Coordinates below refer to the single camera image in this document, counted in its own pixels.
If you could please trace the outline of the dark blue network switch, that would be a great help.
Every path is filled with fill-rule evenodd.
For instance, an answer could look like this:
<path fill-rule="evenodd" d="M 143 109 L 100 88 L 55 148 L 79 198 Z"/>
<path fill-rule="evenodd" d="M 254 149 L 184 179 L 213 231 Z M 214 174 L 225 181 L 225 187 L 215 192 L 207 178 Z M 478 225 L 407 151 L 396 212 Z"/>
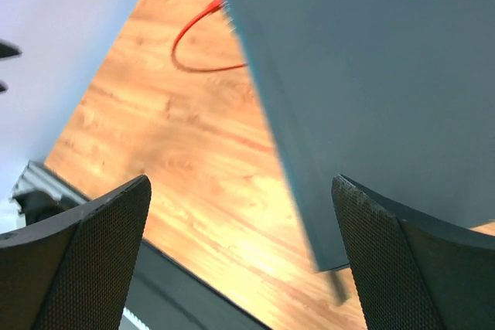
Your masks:
<path fill-rule="evenodd" d="M 320 271 L 347 265 L 331 183 L 494 219 L 494 0 L 227 0 Z"/>

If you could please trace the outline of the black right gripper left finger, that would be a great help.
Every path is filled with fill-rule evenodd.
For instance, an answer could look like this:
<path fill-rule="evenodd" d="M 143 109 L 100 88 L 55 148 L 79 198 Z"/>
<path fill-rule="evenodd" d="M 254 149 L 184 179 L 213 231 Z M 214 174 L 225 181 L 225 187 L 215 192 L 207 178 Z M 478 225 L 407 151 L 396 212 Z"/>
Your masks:
<path fill-rule="evenodd" d="M 3 329 L 117 329 L 151 202 L 140 175 L 1 235 Z"/>

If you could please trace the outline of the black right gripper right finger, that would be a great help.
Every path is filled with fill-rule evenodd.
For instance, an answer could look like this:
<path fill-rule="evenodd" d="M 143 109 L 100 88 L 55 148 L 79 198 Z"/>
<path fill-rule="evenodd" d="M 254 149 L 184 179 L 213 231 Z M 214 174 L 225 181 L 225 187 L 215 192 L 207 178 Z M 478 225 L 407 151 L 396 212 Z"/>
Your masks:
<path fill-rule="evenodd" d="M 492 329 L 494 238 L 343 175 L 332 200 L 369 329 Z"/>

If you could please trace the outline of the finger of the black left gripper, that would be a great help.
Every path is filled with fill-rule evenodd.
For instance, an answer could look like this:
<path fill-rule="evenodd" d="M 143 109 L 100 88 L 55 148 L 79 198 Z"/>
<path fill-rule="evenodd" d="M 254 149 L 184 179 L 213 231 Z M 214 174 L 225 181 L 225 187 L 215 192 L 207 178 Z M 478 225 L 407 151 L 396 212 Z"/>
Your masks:
<path fill-rule="evenodd" d="M 0 41 L 0 59 L 5 60 L 8 58 L 13 58 L 20 56 L 22 54 L 21 49 L 5 40 Z"/>
<path fill-rule="evenodd" d="M 3 94 L 8 90 L 8 86 L 3 81 L 0 82 L 0 93 Z"/>

